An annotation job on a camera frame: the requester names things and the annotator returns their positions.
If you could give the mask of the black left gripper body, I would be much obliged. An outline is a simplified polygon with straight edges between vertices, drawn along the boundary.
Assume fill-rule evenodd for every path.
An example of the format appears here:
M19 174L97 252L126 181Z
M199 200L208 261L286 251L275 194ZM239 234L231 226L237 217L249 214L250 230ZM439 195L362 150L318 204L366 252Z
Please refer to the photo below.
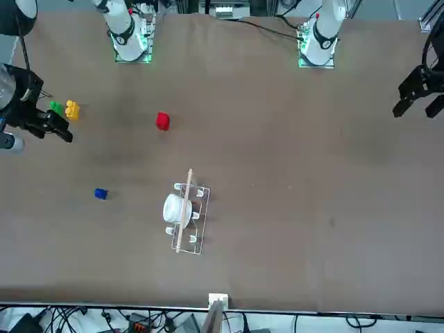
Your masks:
M443 70L418 65L399 85L401 99L416 100L433 93L443 93Z

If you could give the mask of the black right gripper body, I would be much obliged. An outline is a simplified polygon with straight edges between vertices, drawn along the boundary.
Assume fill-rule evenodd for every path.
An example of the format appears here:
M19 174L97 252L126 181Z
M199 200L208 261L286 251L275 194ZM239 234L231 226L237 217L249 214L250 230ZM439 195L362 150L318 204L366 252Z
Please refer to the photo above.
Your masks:
M13 128L27 130L36 137L44 137L40 115L43 111L37 108L37 101L43 86L43 80L33 71L5 65L9 78L15 80L12 99L5 107L5 122Z

